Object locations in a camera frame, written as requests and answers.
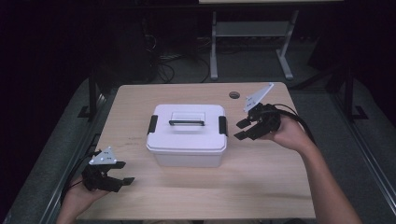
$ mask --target human hand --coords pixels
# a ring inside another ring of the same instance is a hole
[[[74,180],[69,191],[67,191],[61,212],[56,221],[57,224],[74,223],[75,219],[87,210],[92,203],[109,193],[105,190],[89,191],[82,183],[82,176]]]
[[[316,147],[301,125],[287,116],[281,115],[280,127],[276,132],[271,132],[261,139],[272,140],[282,147],[303,153],[311,147]]]

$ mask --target small round object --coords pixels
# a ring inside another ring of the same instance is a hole
[[[239,94],[239,92],[237,91],[231,91],[230,94],[228,94],[232,99],[238,99],[241,94]]]

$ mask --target table leg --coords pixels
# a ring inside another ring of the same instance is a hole
[[[218,60],[216,58],[216,12],[213,12],[212,21],[212,49],[210,51],[210,78],[217,80],[218,76]]]
[[[287,80],[292,80],[293,74],[290,71],[289,64],[285,58],[285,55],[286,55],[286,51],[288,50],[291,35],[293,34],[294,25],[295,25],[295,22],[297,21],[298,13],[299,13],[298,10],[295,10],[293,12],[290,22],[289,22],[288,30],[285,35],[285,42],[281,49],[276,50],[276,56],[279,59],[280,65],[282,66],[283,73],[285,74],[285,78]]]

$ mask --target wooden table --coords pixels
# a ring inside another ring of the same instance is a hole
[[[246,96],[268,83],[130,85],[120,87],[97,149],[112,146],[125,161],[116,178],[131,186],[94,203],[80,219],[225,219],[315,217],[300,156],[271,141],[237,140],[235,124],[246,117]],[[229,96],[238,91],[239,99]],[[283,83],[262,100],[294,108]],[[146,148],[149,120],[159,104],[222,105],[228,146],[218,168],[159,166]]]

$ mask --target storage box lid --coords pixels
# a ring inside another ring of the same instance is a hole
[[[227,122],[220,105],[157,105],[148,128],[152,151],[223,151]]]

